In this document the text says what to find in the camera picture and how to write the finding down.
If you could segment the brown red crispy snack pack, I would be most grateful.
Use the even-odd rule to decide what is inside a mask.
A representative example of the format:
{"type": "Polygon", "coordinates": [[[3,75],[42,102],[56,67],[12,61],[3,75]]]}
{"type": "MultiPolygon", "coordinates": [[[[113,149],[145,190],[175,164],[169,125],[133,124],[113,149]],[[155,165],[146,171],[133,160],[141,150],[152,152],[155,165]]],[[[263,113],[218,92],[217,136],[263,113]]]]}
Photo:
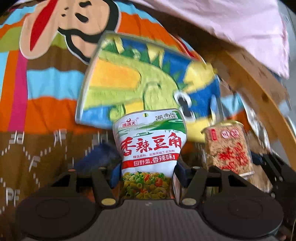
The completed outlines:
{"type": "Polygon", "coordinates": [[[202,130],[205,137],[205,165],[227,169],[241,177],[254,174],[251,152],[242,123],[227,120],[202,130]]]}

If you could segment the white green bean snack bag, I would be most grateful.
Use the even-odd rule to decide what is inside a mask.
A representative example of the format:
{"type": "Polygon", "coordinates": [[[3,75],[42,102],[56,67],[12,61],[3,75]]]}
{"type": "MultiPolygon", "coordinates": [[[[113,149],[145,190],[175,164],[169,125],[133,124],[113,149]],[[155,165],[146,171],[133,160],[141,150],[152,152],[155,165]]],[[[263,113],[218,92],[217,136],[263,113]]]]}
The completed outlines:
{"type": "Polygon", "coordinates": [[[113,124],[122,157],[124,199],[169,199],[173,173],[187,140],[187,128],[177,109],[130,113],[113,124]]]}

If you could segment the metal tray with dinosaur print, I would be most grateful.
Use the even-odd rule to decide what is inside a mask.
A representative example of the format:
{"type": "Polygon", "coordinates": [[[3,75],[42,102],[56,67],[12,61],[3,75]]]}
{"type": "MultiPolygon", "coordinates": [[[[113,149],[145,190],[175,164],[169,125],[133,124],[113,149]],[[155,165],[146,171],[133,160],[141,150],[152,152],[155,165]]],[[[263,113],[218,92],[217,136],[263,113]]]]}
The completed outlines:
{"type": "Polygon", "coordinates": [[[85,73],[75,121],[110,129],[129,113],[176,108],[188,139],[203,142],[202,130],[213,122],[211,99],[219,95],[211,64],[148,39],[108,31],[85,73]]]}

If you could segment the colourful cartoon monkey blanket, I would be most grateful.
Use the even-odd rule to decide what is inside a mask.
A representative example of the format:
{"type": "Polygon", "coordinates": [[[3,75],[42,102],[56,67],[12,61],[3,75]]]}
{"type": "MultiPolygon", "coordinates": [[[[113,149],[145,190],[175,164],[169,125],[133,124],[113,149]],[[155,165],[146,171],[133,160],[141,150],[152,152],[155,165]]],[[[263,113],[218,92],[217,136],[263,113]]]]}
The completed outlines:
{"type": "Polygon", "coordinates": [[[1,16],[1,240],[23,238],[15,221],[19,203],[110,142],[112,124],[124,114],[191,103],[184,154],[192,156],[219,93],[211,66],[130,1],[29,1],[8,10],[1,16]],[[105,64],[79,124],[83,79],[106,31],[146,40],[115,38],[104,49],[142,63],[156,80],[105,64]]]}

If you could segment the pink bed sheet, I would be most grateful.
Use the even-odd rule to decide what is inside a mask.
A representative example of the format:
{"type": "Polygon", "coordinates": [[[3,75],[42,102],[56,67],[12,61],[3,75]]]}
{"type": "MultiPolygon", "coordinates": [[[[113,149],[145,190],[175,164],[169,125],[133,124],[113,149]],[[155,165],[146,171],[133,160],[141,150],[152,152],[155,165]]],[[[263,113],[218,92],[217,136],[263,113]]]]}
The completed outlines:
{"type": "Polygon", "coordinates": [[[290,48],[277,1],[137,1],[176,16],[248,51],[268,69],[288,79],[290,48]]]}

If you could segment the curved wooden bed rail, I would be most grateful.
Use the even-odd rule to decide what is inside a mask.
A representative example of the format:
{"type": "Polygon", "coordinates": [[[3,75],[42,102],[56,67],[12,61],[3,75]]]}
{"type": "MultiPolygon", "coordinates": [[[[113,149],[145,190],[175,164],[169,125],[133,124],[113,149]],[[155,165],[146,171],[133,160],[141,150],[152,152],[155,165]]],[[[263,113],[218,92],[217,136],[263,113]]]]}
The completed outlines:
{"type": "Polygon", "coordinates": [[[203,58],[254,109],[270,141],[281,142],[291,167],[295,169],[295,134],[279,108],[287,97],[285,88],[245,50],[209,51],[203,54],[203,58]]]}

